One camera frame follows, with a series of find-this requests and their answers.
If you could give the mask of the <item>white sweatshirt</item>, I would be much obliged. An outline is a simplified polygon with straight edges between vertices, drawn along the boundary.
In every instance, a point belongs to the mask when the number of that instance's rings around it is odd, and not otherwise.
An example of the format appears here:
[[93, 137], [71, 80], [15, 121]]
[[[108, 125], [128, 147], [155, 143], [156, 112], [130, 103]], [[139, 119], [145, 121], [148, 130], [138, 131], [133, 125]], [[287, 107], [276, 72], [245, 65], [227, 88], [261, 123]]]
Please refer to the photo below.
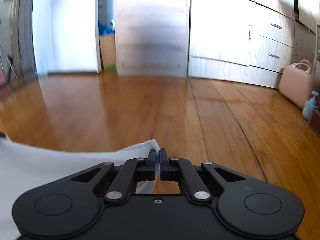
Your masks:
[[111, 161], [123, 165], [133, 158], [146, 158], [160, 150], [156, 140], [135, 144], [115, 152], [72, 153], [32, 147], [1, 139], [1, 239], [17, 239], [19, 231], [11, 209], [26, 191], [86, 168]]

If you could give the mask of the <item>green object near cabinet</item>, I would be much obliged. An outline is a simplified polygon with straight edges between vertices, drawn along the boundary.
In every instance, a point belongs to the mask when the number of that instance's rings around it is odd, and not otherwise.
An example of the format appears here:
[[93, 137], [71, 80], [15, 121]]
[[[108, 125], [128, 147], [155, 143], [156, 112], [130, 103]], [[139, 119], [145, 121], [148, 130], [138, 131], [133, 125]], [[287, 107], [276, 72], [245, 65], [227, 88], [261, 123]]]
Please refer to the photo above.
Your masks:
[[105, 71], [106, 72], [116, 72], [117, 67], [115, 64], [111, 64], [111, 65], [105, 67]]

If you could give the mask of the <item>cardboard box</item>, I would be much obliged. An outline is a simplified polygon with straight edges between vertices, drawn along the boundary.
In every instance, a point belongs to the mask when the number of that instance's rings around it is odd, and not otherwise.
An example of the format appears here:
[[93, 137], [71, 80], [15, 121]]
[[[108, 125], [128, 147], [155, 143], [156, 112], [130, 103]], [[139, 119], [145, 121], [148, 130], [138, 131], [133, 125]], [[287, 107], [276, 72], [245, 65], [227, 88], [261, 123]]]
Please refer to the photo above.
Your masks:
[[107, 34], [99, 36], [100, 52], [103, 68], [111, 64], [116, 65], [115, 35]]

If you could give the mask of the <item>pink handbag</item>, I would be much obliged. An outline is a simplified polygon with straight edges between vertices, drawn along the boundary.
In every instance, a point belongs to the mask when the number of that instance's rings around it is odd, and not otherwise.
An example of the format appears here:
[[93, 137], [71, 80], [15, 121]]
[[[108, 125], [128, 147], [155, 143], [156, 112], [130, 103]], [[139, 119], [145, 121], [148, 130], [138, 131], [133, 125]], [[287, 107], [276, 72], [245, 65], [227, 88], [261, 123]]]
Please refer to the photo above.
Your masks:
[[308, 60], [301, 60], [283, 69], [279, 91], [298, 108], [302, 109], [317, 85], [318, 79], [314, 74], [313, 66]]

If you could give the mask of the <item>blue spray bottle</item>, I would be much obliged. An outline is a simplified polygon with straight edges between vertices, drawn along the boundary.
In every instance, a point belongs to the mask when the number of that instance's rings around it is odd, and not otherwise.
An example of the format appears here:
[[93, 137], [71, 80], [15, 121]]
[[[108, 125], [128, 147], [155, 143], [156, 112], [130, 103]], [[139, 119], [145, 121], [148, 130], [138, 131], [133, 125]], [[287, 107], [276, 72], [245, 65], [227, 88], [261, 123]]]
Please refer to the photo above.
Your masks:
[[302, 110], [302, 116], [304, 117], [305, 120], [310, 120], [313, 111], [317, 109], [317, 100], [319, 97], [319, 93], [313, 90], [311, 92], [311, 95], [312, 95], [312, 98], [310, 98], [309, 100], [306, 100]]

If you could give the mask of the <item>white drawer cabinet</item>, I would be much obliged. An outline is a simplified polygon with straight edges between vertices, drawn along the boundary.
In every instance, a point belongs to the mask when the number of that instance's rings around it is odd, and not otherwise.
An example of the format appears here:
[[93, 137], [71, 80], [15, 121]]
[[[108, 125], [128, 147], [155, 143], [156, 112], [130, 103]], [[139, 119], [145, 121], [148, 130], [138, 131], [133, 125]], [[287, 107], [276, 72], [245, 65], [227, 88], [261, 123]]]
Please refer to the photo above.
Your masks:
[[319, 0], [114, 0], [119, 75], [278, 87], [313, 58]]

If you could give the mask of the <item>white door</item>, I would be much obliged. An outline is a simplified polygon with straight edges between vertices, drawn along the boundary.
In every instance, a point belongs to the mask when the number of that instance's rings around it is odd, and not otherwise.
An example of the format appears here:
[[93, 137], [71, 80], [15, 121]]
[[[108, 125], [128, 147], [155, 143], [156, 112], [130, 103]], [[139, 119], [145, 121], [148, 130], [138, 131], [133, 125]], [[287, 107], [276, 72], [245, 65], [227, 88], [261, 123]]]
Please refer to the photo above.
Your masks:
[[39, 75], [101, 72], [98, 0], [33, 0]]

